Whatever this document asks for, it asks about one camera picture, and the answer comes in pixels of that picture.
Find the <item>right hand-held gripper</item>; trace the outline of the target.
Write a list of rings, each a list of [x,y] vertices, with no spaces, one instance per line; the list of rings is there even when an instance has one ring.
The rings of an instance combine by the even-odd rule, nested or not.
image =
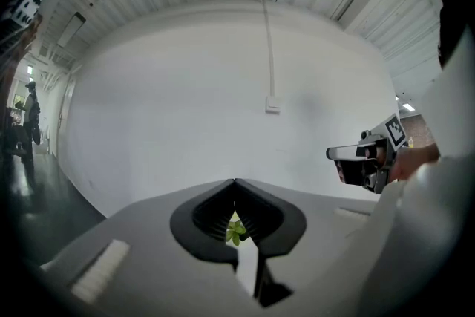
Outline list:
[[[366,190],[381,194],[389,183],[397,151],[406,145],[404,128],[393,114],[373,129],[363,131],[358,145],[330,147],[326,156],[335,161],[342,183],[363,185]]]

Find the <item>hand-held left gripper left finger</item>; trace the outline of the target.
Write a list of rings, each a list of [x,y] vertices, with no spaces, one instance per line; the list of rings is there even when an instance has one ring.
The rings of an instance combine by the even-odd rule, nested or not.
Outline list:
[[[223,185],[219,180],[132,203],[66,246],[44,272],[54,294],[79,316],[259,316],[232,265],[201,261],[176,242],[173,211]],[[113,240],[129,246],[107,287],[87,304],[71,292]]]

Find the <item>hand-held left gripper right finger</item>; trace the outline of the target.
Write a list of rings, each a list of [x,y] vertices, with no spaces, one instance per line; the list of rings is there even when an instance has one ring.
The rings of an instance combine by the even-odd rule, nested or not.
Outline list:
[[[236,316],[360,316],[369,264],[357,239],[375,200],[314,195],[235,180],[237,213],[272,279],[263,307],[235,303]]]

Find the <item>person's right hand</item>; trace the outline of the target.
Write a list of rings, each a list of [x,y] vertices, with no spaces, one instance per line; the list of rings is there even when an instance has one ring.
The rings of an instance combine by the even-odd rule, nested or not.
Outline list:
[[[420,166],[434,163],[439,158],[439,149],[435,143],[421,148],[400,148],[388,181],[391,183],[395,180],[407,180]]]

